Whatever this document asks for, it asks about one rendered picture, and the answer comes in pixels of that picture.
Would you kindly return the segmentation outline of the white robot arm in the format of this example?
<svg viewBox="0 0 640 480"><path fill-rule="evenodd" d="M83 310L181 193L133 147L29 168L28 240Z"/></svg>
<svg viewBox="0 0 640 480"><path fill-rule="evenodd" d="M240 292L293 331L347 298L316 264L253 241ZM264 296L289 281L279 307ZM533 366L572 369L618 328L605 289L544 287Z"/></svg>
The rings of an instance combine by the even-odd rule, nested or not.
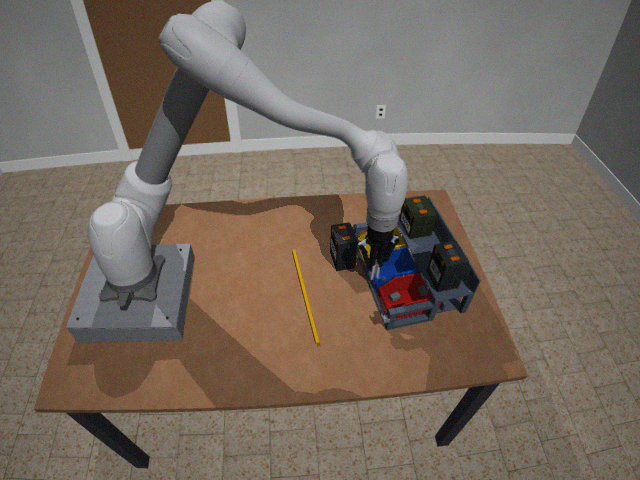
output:
<svg viewBox="0 0 640 480"><path fill-rule="evenodd" d="M396 228L408 173L388 134L364 131L282 93L241 51L246 24L233 6L212 1L169 20L159 42L178 68L138 162L127 166L113 202L100 206L89 220L90 247L106 278L102 302L118 300L118 309L125 311L131 300L156 300L166 260L151 256L153 231L172 188L168 174L209 90L285 127L344 142L365 173L368 226L378 232Z"/></svg>

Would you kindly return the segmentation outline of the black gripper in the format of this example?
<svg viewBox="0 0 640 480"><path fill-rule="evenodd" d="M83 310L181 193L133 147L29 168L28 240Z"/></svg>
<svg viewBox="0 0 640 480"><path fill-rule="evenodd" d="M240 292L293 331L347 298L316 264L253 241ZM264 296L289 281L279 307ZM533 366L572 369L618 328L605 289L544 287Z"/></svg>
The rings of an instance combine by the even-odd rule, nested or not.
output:
<svg viewBox="0 0 640 480"><path fill-rule="evenodd" d="M383 266L383 262L387 262L395 248L395 246L400 242L397 234L393 235L394 229L392 231L389 232L378 232L375 231L373 229L371 229L369 226L367 228L367 235L365 236L365 239L363 241L357 241L359 248L362 251L362 255L365 261L366 266L369 266L369 277L371 280L373 280L374 277L374 271L375 271L375 275L378 279L379 277L379 271L381 269L381 267ZM389 237L391 237L389 239ZM377 240L374 240L377 239ZM389 239L387 241L385 241L385 239ZM387 244L388 242L388 244ZM370 256L368 259L368 255L367 255L367 251L366 251L366 244L369 244L371 246L370 248ZM387 247L386 247L387 245ZM378 252L377 252L378 251ZM385 251L385 253L384 253ZM377 257L376 257L377 255ZM384 256L384 258L383 258ZM376 264L375 264L376 262ZM376 266L376 268L375 268Z"/></svg>

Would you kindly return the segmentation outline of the grey metal bin shelf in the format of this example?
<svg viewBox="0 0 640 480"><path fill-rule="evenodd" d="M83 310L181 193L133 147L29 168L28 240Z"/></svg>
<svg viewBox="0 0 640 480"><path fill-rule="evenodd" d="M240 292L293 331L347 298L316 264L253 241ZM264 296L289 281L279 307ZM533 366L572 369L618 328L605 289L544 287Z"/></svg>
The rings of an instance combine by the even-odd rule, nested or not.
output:
<svg viewBox="0 0 640 480"><path fill-rule="evenodd" d="M434 248L434 244L446 243L446 242L457 241L457 240L452 234L449 227L447 226L444 219L442 218L441 214L435 207L430 197L428 197L428 201L430 202L431 206L437 213L437 218L436 218L431 236L409 239L399 218L398 218L398 224L396 227L432 297L430 301L388 309L388 313L387 315L385 315L379 300L379 294L377 295L377 292L374 289L374 286L368 274L368 268L364 264L364 261L362 259L362 256L360 254L360 251L357 245L357 256L359 258L364 274L366 276L366 279L372 291L373 297L377 304L378 310L381 315L381 319L383 323L385 323L384 325L386 330L391 330L395 328L400 328L404 326L431 321L431 320L434 320L436 313L441 313L449 310L459 309L460 313L465 313L481 281L475 269L473 268L472 264L468 260L469 263L463 275L461 284L458 288L445 290L441 292L436 291L427 273L427 268L428 268L428 264L431 258L433 248ZM462 301L460 300L459 297L463 297ZM441 305L439 307L440 302L441 302ZM408 318L404 317L404 318L399 318L395 320L396 316L423 311L427 309L428 311L426 314L422 313L421 315L417 314L417 316L413 315L412 317L408 316Z"/></svg>

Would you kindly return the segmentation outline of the blue bin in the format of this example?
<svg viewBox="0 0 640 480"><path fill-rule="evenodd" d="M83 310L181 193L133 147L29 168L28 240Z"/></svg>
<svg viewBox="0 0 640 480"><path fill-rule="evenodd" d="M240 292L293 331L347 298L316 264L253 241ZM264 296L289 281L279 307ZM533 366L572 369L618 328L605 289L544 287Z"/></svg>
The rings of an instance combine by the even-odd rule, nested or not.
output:
<svg viewBox="0 0 640 480"><path fill-rule="evenodd" d="M376 292L378 292L381 286L395 277L418 273L418 269L407 247L394 249L388 262L383 262L382 264L379 279L377 280L374 273L373 280L371 280ZM386 279L382 281L384 277L386 277Z"/></svg>

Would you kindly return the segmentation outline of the yellow open bin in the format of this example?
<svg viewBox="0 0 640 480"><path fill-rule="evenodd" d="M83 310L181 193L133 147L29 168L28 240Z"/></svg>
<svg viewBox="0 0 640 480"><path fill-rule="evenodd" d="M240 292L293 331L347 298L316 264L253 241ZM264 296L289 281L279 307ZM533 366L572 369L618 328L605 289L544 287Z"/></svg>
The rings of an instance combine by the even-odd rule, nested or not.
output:
<svg viewBox="0 0 640 480"><path fill-rule="evenodd" d="M394 234L397 234L397 236L398 236L398 238L399 238L399 240L400 240L400 242L395 246L395 248L394 248L394 249L399 249L399 248L404 248L404 247L406 247L406 245L405 245L405 243L404 243L404 241L403 241L403 239L402 239L401 235L399 234L399 232L398 232L397 228L395 228L395 229L394 229L393 235L394 235ZM366 235L367 235L367 232L366 232L366 233L364 233L363 235L361 235L359 240L363 241L363 240L365 239L365 236L366 236ZM367 245L367 246L366 246L366 250L367 250L367 254L368 254L368 258L369 258L369 256L370 256L370 248L371 248L371 246L370 246L368 243L367 243L366 245ZM360 254L361 254L361 256L362 256L362 259L363 259L363 261L364 261L364 258L363 258L363 255L362 255L362 251L361 251L361 249L359 248L359 246L358 246L358 249L359 249ZM364 261L364 264L365 264L365 261ZM366 264L365 264L365 266L366 266Z"/></svg>

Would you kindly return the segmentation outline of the red open bin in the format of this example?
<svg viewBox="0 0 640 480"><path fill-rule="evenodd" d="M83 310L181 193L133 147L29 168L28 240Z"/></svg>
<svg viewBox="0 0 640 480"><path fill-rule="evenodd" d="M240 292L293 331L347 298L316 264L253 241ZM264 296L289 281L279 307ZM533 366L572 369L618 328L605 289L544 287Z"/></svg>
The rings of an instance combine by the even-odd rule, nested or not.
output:
<svg viewBox="0 0 640 480"><path fill-rule="evenodd" d="M431 295L428 291L426 296L421 296L418 287L425 285L420 273L395 277L380 288L379 300L385 315L387 315L388 309L397 308L401 306L416 304L420 302L430 301ZM391 301L389 294L398 291L401 295L400 299ZM381 298L382 297L382 298ZM427 310L418 311L411 314L402 316L396 316L396 319L413 316L417 314L426 313Z"/></svg>

